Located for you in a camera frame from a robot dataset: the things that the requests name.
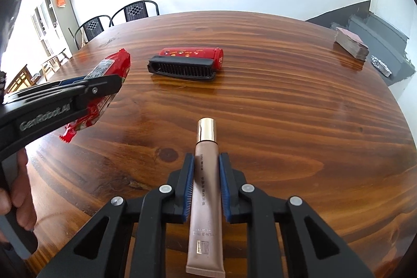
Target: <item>stack of cards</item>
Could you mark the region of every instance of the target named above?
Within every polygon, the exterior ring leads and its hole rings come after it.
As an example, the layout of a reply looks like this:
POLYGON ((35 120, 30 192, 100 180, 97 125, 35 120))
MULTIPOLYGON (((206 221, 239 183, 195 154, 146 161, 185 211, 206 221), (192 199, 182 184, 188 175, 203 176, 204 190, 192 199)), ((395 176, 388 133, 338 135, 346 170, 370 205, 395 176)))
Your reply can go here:
POLYGON ((336 31, 336 43, 339 43, 341 47, 356 59, 366 60, 366 56, 369 53, 368 47, 357 34, 341 27, 337 27, 336 31))

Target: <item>cabinet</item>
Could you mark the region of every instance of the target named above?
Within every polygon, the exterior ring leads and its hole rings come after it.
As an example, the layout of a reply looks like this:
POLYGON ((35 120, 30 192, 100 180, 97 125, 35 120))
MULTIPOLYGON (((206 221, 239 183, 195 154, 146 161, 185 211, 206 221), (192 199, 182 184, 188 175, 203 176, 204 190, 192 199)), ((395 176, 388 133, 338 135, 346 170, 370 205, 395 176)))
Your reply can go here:
POLYGON ((59 7, 57 0, 41 0, 32 14, 32 22, 47 56, 64 49, 69 56, 78 51, 72 37, 78 22, 70 0, 65 0, 64 7, 59 7))

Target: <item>beige cosmetic tube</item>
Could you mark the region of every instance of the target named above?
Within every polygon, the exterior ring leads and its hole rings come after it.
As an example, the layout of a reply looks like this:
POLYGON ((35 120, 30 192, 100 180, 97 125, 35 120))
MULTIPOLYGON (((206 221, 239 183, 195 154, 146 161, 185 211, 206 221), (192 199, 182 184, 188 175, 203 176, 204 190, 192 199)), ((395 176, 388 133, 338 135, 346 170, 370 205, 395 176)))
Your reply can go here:
POLYGON ((211 118, 203 118, 199 121, 195 147, 187 273, 215 278, 226 276, 220 197, 216 123, 211 118))

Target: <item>black chair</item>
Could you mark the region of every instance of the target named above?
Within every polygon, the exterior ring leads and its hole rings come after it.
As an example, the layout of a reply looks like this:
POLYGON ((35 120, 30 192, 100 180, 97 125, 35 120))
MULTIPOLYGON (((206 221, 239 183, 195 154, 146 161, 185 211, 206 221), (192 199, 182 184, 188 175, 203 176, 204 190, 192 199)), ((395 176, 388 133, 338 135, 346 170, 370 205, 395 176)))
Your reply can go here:
POLYGON ((77 33, 81 30, 81 28, 84 29, 84 32, 85 32, 85 35, 87 36, 88 41, 90 41, 94 37, 97 37, 100 33, 102 33, 104 31, 103 25, 101 24, 100 17, 107 17, 110 20, 109 27, 111 27, 113 25, 110 16, 107 16, 106 14, 102 14, 100 16, 97 16, 97 17, 94 17, 92 19, 87 20, 84 24, 82 24, 77 29, 77 31, 73 35, 74 41, 76 43, 76 46, 77 46, 78 50, 80 49, 80 46, 78 45, 76 37, 77 37, 77 33))
POLYGON ((125 12, 126 21, 135 21, 136 19, 142 19, 142 18, 149 17, 148 16, 148 11, 146 9, 146 4, 145 4, 146 2, 147 3, 152 3, 152 4, 155 5, 156 15, 159 16, 159 9, 158 9, 158 4, 157 3, 153 2, 153 1, 139 1, 139 2, 134 2, 134 3, 131 3, 129 5, 126 5, 125 7, 121 8, 119 11, 117 11, 113 15, 113 17, 111 17, 110 25, 113 25, 113 18, 115 17, 116 14, 118 14, 122 10, 124 10, 124 12, 125 12))

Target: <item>wooden table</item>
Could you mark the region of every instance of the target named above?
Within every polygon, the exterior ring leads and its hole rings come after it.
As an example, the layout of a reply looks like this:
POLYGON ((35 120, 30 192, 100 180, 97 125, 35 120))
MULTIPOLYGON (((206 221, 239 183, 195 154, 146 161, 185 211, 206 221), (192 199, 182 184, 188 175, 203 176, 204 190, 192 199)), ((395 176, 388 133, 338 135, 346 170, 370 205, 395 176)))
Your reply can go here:
MULTIPOLYGON (((55 131, 28 145, 38 212, 38 272, 105 202, 146 194, 195 149, 197 121, 217 122, 218 145, 248 182, 303 197, 377 277, 387 276, 417 230, 416 148, 373 66, 333 44, 334 32, 249 12, 191 12, 104 31, 57 71, 86 75, 125 48, 129 76, 104 116, 65 144, 55 131), (219 46, 213 82, 151 75, 166 46, 219 46)), ((227 277, 246 276, 246 229, 224 224, 227 277)), ((167 229, 167 277, 185 277, 188 226, 167 229)))

